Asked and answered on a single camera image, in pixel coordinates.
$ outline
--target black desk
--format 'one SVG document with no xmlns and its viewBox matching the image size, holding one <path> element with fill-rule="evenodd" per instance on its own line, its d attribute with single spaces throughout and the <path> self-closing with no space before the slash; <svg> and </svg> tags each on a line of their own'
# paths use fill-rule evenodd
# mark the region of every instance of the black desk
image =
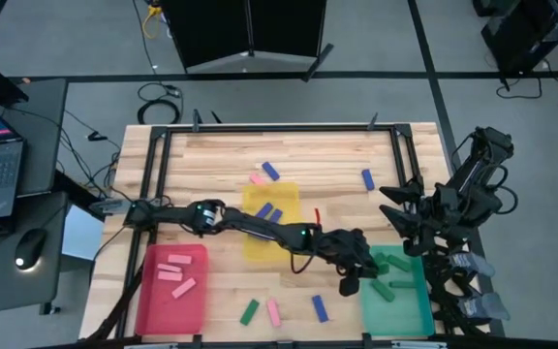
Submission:
<svg viewBox="0 0 558 349">
<path fill-rule="evenodd" d="M 15 202 L 14 232 L 0 238 L 0 310 L 38 303 L 50 307 L 50 301 L 57 293 L 69 204 L 104 219 L 89 210 L 89 205 L 98 199 L 55 170 L 67 83 L 63 79 L 54 79 L 19 87 L 27 94 L 29 102 L 12 106 L 20 111 L 0 108 L 0 114 L 3 113 L 27 142 L 17 192 L 24 197 Z M 40 228 L 43 224 L 48 235 L 42 257 L 36 267 L 21 271 L 14 261 L 18 241 L 28 230 Z"/>
<path fill-rule="evenodd" d="M 56 170 L 68 84 L 64 79 L 52 79 L 18 87 L 29 97 L 29 102 L 13 105 L 17 111 L 0 108 L 0 114 L 25 138 L 27 145 L 17 194 L 22 197 L 65 191 L 73 204 L 104 220 L 105 217 L 89 209 L 90 205 L 99 202 L 98 198 Z"/>
<path fill-rule="evenodd" d="M 50 302 L 55 298 L 59 281 L 64 222 L 68 212 L 66 193 L 23 198 L 15 204 L 15 232 L 0 238 L 0 310 Z M 43 225 L 48 234 L 40 260 L 30 270 L 19 270 L 15 265 L 18 241 L 28 230 Z"/>
</svg>

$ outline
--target yellow tray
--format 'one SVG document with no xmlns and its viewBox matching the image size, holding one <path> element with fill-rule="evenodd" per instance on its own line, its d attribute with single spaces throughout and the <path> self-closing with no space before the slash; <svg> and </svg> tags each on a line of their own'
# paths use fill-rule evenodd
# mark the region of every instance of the yellow tray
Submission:
<svg viewBox="0 0 558 349">
<path fill-rule="evenodd" d="M 296 183 L 247 185 L 242 195 L 242 209 L 249 214 L 255 215 L 266 203 L 270 203 L 273 211 L 276 208 L 283 211 L 278 223 L 300 223 L 303 220 Z M 244 240 L 244 256 L 251 262 L 283 262 L 290 258 L 290 253 L 273 241 L 247 236 Z"/>
</svg>

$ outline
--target wooden table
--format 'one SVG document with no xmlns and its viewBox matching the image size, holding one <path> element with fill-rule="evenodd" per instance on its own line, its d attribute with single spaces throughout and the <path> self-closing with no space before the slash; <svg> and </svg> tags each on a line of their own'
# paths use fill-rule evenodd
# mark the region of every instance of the wooden table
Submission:
<svg viewBox="0 0 558 349">
<path fill-rule="evenodd" d="M 421 173 L 428 194 L 435 182 L 449 179 L 444 150 L 435 123 L 411 124 Z M 150 126 L 129 126 L 126 131 L 114 187 L 131 198 L 140 192 Z M 404 164 L 408 156 L 402 145 Z M 155 191 L 161 155 L 158 146 L 150 193 Z M 269 161 L 282 181 L 299 186 L 302 215 L 315 222 L 320 210 L 324 231 L 361 228 L 369 244 L 400 244 L 398 234 L 379 211 L 380 204 L 394 205 L 379 191 L 367 192 L 361 170 L 371 169 L 376 186 L 398 185 L 390 137 L 383 132 L 298 132 L 178 134 L 171 140 L 165 194 L 177 206 L 192 201 L 221 199 L 242 206 L 242 188 L 251 172 L 262 172 Z M 103 242 L 117 232 L 123 215 L 106 220 Z M 93 333 L 122 293 L 132 232 L 120 234 L 96 262 L 80 337 Z M 200 239 L 178 226 L 162 224 L 158 243 L 202 243 L 210 267 L 203 341 L 359 340 L 365 332 L 358 296 L 341 297 L 340 276 L 334 266 L 315 259 L 302 274 L 292 274 L 290 264 L 264 266 L 243 258 L 240 232 L 224 232 Z M 145 241 L 139 251 L 141 262 Z M 320 324 L 311 297 L 321 295 L 332 321 Z M 283 326 L 271 327 L 264 307 L 275 298 Z M 248 327 L 238 321 L 251 299 L 262 306 Z M 134 333 L 137 298 L 129 308 L 127 335 Z M 145 337 L 153 341 L 191 341 L 190 335 Z"/>
</svg>

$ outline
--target black cabinet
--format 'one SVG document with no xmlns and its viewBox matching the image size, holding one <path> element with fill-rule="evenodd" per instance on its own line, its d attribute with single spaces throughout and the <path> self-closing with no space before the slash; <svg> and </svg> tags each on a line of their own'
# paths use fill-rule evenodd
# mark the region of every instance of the black cabinet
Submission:
<svg viewBox="0 0 558 349">
<path fill-rule="evenodd" d="M 185 70 L 254 50 L 317 57 L 326 0 L 163 0 Z"/>
</svg>

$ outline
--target computer mouse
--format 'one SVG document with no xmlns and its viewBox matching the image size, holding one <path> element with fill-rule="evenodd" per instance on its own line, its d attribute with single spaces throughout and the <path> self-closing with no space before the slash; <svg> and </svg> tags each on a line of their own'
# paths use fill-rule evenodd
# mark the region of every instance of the computer mouse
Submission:
<svg viewBox="0 0 558 349">
<path fill-rule="evenodd" d="M 47 230 L 31 229 L 20 238 L 16 247 L 15 264 L 20 270 L 28 270 L 38 263 L 47 239 Z"/>
</svg>

